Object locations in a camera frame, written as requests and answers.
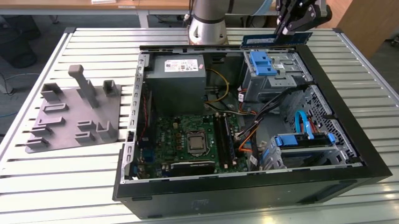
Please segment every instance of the black cable on floor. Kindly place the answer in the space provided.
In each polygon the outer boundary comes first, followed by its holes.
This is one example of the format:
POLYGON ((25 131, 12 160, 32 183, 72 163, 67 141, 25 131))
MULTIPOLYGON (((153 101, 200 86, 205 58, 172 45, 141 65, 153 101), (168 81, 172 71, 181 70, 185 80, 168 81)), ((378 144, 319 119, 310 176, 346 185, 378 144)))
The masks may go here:
POLYGON ((3 78, 3 81, 4 81, 5 94, 9 95, 9 96, 12 96, 15 93, 8 92, 8 89, 7 89, 7 81, 5 81, 5 77, 4 77, 4 75, 3 75, 1 72, 0 72, 0 75, 1 75, 1 78, 3 78))

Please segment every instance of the motherboard chip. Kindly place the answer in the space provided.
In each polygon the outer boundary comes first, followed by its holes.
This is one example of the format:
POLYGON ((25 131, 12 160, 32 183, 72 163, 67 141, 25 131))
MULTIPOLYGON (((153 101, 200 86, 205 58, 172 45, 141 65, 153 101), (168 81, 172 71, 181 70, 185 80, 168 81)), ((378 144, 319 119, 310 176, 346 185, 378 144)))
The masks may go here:
POLYGON ((207 151, 205 133, 203 131, 187 132, 188 153, 196 156, 207 151))
POLYGON ((189 138, 189 149, 201 149, 204 148, 203 146, 203 139, 201 137, 191 137, 189 138))

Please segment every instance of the aluminum extrusion table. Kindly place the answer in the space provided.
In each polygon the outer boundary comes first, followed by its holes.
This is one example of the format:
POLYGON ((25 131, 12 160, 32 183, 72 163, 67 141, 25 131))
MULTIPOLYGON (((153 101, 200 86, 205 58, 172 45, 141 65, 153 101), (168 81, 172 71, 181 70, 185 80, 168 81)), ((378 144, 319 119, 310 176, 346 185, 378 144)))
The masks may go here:
MULTIPOLYGON (((231 44, 243 34, 271 29, 228 29, 231 44)), ((123 85, 120 124, 127 127, 140 45, 188 44, 181 28, 79 28, 65 33, 0 145, 0 222, 128 223, 139 218, 112 201, 121 142, 27 154, 44 83, 77 86, 67 69, 81 64, 93 85, 123 85)), ((316 29, 308 46, 394 176, 323 204, 207 214, 163 223, 363 223, 399 221, 399 97, 343 34, 316 29)), ((119 139, 125 138, 120 131, 119 139)))

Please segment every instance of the yellow wire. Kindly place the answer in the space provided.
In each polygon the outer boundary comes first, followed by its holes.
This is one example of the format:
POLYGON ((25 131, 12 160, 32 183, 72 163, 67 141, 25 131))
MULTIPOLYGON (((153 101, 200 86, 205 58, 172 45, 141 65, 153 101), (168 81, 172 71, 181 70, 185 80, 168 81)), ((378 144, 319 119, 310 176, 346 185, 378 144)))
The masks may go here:
POLYGON ((213 70, 213 69, 207 69, 207 70, 215 72, 215 73, 223 78, 223 80, 224 80, 224 82, 225 82, 225 86, 227 86, 227 87, 225 87, 225 93, 224 93, 224 95, 223 95, 219 99, 213 99, 213 100, 208 100, 208 101, 205 101, 205 103, 208 104, 208 103, 215 103, 215 102, 223 100, 223 98, 228 95, 228 81, 227 81, 227 79, 224 78, 224 76, 223 76, 216 70, 213 70))

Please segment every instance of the wooden table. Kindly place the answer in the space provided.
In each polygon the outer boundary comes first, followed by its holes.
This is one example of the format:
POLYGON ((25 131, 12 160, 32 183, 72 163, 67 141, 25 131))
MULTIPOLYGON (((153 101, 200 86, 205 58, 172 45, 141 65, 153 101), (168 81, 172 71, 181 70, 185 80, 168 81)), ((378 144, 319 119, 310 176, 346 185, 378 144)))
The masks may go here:
MULTIPOLYGON (((188 11, 188 2, 188 0, 117 0, 116 3, 92 5, 91 0, 0 0, 0 15, 133 14, 139 16, 141 28, 148 28, 148 15, 183 15, 188 11)), ((267 15, 272 14, 276 14, 275 3, 267 15)))

